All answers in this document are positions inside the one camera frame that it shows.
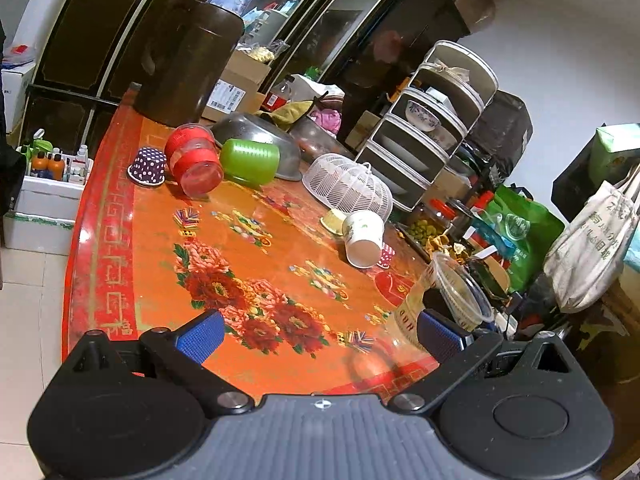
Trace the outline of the white box by fridge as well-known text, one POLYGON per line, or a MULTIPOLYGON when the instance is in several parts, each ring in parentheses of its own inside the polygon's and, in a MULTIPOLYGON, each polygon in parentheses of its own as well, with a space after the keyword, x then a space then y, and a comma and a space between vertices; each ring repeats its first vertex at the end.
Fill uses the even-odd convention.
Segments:
POLYGON ((7 132, 12 132, 22 119, 26 91, 35 73, 35 58, 35 49, 27 44, 8 47, 3 52, 1 77, 7 132))

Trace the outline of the white floral paper cup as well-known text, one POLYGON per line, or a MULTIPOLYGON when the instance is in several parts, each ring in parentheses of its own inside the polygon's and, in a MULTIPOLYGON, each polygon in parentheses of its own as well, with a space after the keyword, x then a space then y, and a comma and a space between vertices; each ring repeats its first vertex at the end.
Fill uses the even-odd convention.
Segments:
POLYGON ((375 266, 383 250, 383 219, 370 210, 354 211, 344 220, 342 230, 347 261, 357 269, 375 266))

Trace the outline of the steel basin with cloths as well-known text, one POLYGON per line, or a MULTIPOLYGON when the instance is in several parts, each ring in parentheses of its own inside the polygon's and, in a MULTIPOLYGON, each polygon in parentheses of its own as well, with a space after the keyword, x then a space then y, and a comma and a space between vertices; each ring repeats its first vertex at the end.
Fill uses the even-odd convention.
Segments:
POLYGON ((352 153, 343 144, 306 115, 294 122, 288 130, 288 134, 298 144, 303 160, 310 164, 325 154, 337 154, 352 158, 352 153))

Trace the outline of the yellow cupcake liner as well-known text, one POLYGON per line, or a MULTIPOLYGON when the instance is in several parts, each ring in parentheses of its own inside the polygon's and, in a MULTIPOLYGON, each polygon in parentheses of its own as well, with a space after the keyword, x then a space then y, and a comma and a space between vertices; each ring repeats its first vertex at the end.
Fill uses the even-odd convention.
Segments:
POLYGON ((339 209, 330 209, 321 219, 321 225, 330 233, 336 236, 343 235, 343 224, 347 214, 339 209))

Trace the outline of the white mesh food cover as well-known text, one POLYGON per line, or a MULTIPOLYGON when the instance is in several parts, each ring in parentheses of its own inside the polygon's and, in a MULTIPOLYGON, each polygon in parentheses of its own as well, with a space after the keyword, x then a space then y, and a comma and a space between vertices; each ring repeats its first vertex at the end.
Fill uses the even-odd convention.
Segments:
POLYGON ((358 164, 343 155, 324 154, 310 165, 302 182, 318 202, 344 214, 370 210, 386 222, 392 213, 392 192, 368 162, 358 164))

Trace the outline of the white tiered dish rack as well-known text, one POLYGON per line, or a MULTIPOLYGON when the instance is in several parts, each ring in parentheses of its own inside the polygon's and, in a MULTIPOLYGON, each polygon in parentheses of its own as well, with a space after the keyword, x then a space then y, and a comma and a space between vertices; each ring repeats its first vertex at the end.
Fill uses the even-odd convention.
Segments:
POLYGON ((437 41, 356 161, 387 184, 396 208, 412 211, 498 89, 497 75, 479 55, 457 42, 437 41))

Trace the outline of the glass jar with red lid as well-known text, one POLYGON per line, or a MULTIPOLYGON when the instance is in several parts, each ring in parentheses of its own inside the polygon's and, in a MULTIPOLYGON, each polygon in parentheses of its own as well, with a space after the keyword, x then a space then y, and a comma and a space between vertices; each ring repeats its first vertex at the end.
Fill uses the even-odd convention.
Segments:
POLYGON ((439 211, 426 203, 418 203, 407 217, 409 235, 427 249, 436 236, 445 234, 450 228, 450 221, 439 211))

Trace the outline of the purple polka dot cupcake liner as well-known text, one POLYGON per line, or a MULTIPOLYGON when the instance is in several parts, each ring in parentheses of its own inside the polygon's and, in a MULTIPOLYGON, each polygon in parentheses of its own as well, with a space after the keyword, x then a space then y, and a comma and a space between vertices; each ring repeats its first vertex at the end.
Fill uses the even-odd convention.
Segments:
POLYGON ((138 185, 157 188, 165 182, 166 156, 158 148, 142 146, 127 168, 128 177, 138 185))

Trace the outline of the clear plastic cup with ribbon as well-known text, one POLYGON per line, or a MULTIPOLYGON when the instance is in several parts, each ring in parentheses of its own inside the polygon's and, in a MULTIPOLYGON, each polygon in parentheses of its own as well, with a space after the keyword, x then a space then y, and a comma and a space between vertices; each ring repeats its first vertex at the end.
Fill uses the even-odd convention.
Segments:
POLYGON ((416 332, 424 309, 433 309, 457 323, 472 334, 473 342, 479 330, 497 330, 494 308, 480 285, 464 266, 438 252, 393 313, 401 337, 426 351, 416 332))

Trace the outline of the red clear plastic cup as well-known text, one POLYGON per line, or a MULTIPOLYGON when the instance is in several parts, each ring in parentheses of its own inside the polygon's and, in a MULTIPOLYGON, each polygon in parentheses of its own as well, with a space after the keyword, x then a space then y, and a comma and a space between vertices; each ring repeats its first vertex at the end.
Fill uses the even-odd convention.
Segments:
POLYGON ((165 147, 169 172, 186 196, 199 198, 224 180, 213 133, 199 124, 184 124, 171 133, 165 147))

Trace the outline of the brown plastic pitcher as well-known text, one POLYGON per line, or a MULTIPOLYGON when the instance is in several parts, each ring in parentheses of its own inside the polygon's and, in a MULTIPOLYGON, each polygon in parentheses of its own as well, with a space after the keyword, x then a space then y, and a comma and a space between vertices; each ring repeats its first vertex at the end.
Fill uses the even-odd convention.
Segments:
POLYGON ((134 109, 169 127, 197 122, 243 32, 242 18, 220 6, 169 0, 142 53, 134 109))

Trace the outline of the red polka dot cupcake liner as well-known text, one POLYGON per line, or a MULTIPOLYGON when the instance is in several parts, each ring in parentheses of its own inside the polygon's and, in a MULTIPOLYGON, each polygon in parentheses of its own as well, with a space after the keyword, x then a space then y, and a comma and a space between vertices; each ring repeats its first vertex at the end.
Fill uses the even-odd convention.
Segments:
POLYGON ((395 257, 395 254, 395 249, 389 244, 384 243, 381 249, 380 258, 378 259, 378 263, 376 265, 383 270, 388 270, 390 268, 390 263, 395 257))

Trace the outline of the beige canvas tote bag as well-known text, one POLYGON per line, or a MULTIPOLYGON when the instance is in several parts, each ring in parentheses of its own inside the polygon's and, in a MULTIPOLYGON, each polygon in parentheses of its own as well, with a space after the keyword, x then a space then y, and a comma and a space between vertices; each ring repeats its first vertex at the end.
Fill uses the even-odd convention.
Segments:
POLYGON ((601 183, 544 258, 561 312, 587 309, 620 276, 638 223, 639 167, 633 166, 617 184, 601 183))

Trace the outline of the white foam box with bottles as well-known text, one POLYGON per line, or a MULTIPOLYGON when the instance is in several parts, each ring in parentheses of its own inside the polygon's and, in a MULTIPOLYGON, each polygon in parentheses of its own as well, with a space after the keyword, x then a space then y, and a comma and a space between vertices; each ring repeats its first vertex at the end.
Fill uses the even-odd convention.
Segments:
POLYGON ((66 256, 93 167, 88 146, 82 144, 76 152, 65 153, 38 129, 17 151, 27 166, 14 204, 3 217, 4 246, 66 256))

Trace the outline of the green plastic cup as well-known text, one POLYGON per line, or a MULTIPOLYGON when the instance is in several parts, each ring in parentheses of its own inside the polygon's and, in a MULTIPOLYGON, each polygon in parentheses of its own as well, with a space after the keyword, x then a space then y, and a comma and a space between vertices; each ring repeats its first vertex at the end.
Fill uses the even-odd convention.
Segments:
POLYGON ((263 185, 276 176, 280 151, 273 144, 229 139, 224 142, 219 159, 227 179, 263 185))

